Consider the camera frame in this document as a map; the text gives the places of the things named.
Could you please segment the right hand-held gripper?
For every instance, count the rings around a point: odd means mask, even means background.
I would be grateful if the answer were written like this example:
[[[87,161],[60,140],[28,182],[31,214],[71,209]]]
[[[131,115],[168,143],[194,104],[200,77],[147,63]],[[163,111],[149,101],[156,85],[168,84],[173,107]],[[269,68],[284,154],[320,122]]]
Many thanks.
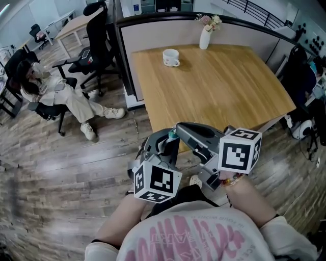
[[[229,126],[223,133],[209,125],[179,122],[176,134],[201,160],[201,181],[212,191],[220,186],[222,170],[249,174],[259,159],[261,132]]]

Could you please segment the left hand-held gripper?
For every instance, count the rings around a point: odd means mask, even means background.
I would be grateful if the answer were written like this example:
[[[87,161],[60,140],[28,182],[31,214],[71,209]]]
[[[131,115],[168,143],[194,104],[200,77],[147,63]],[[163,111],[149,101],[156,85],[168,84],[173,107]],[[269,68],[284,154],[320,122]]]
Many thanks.
[[[176,167],[180,138],[169,137],[169,132],[170,129],[165,128],[152,133],[144,151],[128,163],[127,174],[132,180],[135,198],[163,203],[176,196],[182,178]]]

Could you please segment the person's left forearm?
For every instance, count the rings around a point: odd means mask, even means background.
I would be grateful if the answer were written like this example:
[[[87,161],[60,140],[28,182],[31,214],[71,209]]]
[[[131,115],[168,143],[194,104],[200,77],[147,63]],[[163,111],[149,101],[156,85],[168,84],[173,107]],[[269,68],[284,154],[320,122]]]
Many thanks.
[[[95,239],[121,246],[126,235],[139,223],[147,202],[129,194],[100,227]]]

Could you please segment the white clog shoe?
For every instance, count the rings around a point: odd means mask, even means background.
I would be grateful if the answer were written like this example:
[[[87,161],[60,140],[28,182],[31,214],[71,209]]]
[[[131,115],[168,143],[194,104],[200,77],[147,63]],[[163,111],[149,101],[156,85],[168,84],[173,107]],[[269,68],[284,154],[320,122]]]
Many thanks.
[[[202,188],[203,186],[203,183],[202,181],[199,179],[199,176],[198,175],[193,175],[190,177],[189,179],[189,185],[192,186],[192,185],[197,185],[200,189]]]

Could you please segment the black trousers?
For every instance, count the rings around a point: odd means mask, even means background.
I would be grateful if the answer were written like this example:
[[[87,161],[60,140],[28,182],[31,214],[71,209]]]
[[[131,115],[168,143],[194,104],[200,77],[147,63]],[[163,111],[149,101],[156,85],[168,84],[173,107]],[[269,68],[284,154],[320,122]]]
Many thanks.
[[[202,201],[208,203],[210,206],[219,207],[216,203],[208,199],[202,192],[199,185],[190,185],[180,189],[176,196],[170,200],[163,203],[157,203],[150,214],[146,217],[150,218],[152,216],[158,215],[163,211],[166,211],[174,206],[180,205],[182,203]]]

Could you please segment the white ceramic cup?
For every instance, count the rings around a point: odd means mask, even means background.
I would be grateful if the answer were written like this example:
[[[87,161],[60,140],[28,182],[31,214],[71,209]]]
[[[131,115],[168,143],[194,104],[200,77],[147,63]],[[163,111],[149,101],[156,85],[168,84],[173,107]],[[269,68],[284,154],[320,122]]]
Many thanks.
[[[180,65],[179,61],[179,51],[175,49],[166,49],[162,52],[163,63],[167,67],[178,67]]]

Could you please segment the white shirt with pink print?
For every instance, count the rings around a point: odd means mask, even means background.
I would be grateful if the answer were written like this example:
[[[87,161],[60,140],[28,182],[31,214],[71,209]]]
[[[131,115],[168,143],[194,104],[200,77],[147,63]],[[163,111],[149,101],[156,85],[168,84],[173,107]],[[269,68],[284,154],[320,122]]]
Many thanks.
[[[137,224],[120,248],[90,243],[85,261],[316,261],[316,247],[282,216],[261,228],[243,212],[204,201]]]

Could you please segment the white round wheeled device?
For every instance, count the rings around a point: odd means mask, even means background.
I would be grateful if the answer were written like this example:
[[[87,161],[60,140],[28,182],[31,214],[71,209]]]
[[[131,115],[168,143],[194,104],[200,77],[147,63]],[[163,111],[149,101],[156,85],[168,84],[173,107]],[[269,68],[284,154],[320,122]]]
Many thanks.
[[[296,124],[294,124],[292,122],[290,115],[285,115],[284,119],[286,120],[287,126],[290,129],[292,137],[297,140],[302,140],[312,130],[312,121],[311,120],[297,122]]]

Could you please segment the wooden table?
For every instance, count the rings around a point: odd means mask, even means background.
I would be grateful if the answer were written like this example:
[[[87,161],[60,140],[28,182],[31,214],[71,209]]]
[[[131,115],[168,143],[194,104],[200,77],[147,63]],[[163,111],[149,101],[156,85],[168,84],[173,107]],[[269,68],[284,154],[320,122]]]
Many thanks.
[[[136,15],[116,23],[117,39],[122,57],[122,77],[128,110],[145,105],[132,53],[153,48],[174,48],[178,45],[199,45],[203,25],[196,21],[196,12],[166,12]],[[249,46],[276,72],[284,56],[297,42],[264,26],[229,16],[220,16],[220,29],[214,31],[211,44]]]

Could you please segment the black high-back office chair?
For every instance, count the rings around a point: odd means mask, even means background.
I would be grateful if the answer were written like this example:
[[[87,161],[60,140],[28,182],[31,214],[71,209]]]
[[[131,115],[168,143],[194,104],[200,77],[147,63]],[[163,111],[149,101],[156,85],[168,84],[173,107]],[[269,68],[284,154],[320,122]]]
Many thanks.
[[[103,10],[95,17],[91,18],[86,26],[86,31],[89,38],[90,46],[84,48],[77,57],[60,60],[53,64],[53,68],[57,68],[63,78],[64,75],[62,67],[70,64],[68,71],[70,73],[81,72],[84,75],[89,74],[90,76],[80,84],[82,89],[85,88],[85,84],[90,80],[97,79],[98,95],[103,96],[101,89],[101,76],[116,74],[121,78],[120,71],[116,68],[114,62],[115,52],[114,49],[108,48],[110,40],[107,37],[106,20],[108,7],[104,1],[91,3],[87,5],[83,11],[83,15],[89,16],[94,14],[100,8]],[[86,59],[82,59],[82,54],[85,49],[90,49],[90,54]]]

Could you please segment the pink and white flowers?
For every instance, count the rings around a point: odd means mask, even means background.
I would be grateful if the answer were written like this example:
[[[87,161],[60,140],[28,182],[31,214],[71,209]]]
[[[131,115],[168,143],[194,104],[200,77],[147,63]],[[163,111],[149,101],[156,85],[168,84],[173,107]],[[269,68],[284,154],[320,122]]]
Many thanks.
[[[220,29],[220,24],[222,23],[218,15],[208,16],[198,14],[195,21],[201,22],[204,25],[204,30],[209,33],[212,33],[216,29]]]

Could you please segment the black metal railing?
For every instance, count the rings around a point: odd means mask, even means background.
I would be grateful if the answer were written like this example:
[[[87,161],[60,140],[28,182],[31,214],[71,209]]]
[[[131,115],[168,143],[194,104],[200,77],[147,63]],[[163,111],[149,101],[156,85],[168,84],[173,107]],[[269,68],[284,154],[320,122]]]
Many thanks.
[[[232,5],[243,13],[247,13],[252,16],[257,21],[263,23],[264,27],[269,29],[278,29],[284,27],[286,24],[269,11],[264,8],[258,6],[257,4],[249,1],[249,0],[222,0],[229,5]]]

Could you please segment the light wooden desk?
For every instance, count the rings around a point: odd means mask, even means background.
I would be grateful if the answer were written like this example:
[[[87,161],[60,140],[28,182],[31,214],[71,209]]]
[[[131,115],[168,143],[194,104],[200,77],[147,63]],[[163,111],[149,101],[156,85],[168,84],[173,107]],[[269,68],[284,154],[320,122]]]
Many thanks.
[[[71,58],[68,50],[66,49],[65,45],[63,44],[62,40],[69,35],[74,35],[77,43],[79,46],[82,46],[81,40],[78,36],[78,31],[85,28],[90,21],[89,17],[87,16],[78,16],[73,20],[69,20],[69,22],[63,27],[63,29],[58,33],[58,35],[55,37],[57,40],[59,46],[61,47],[62,51],[64,52],[65,56],[67,58]]]

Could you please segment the white desk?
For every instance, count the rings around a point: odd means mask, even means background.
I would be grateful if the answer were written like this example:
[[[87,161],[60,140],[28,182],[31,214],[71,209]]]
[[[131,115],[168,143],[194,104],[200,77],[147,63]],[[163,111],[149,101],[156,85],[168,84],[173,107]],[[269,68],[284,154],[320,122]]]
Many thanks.
[[[46,26],[45,28],[43,28],[41,31],[45,34],[46,39],[48,40],[48,42],[50,43],[51,46],[53,46],[53,39],[50,38],[49,33],[47,32],[47,30],[53,26],[56,25],[59,22],[62,22],[64,20],[71,20],[71,16],[75,13],[75,10],[73,9],[72,11],[69,11],[68,13],[60,16],[59,18],[57,18],[56,20],[54,20],[52,23],[50,23],[48,26]]]

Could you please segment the group of black wall objects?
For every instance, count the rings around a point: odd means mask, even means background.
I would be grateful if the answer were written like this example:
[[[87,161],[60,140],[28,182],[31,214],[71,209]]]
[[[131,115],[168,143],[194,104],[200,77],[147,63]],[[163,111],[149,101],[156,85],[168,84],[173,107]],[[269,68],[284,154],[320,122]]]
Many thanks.
[[[326,56],[326,32],[324,30],[314,23],[307,22],[298,25],[297,29],[302,32],[298,43],[316,56]]]

